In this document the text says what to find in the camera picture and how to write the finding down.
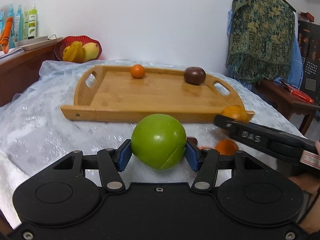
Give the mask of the person right hand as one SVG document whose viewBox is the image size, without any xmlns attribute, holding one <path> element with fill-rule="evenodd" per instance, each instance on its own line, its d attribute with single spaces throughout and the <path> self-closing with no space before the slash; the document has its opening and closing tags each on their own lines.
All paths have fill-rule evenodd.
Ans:
<svg viewBox="0 0 320 240">
<path fill-rule="evenodd" d="M 310 201 L 313 202 L 313 205 L 309 205 L 311 209 L 306 214 L 306 217 L 302 219 L 300 226 L 308 233 L 319 231 L 319 178 L 309 174 L 301 174 L 291 176 L 289 179 L 302 190 L 310 193 Z"/>
</svg>

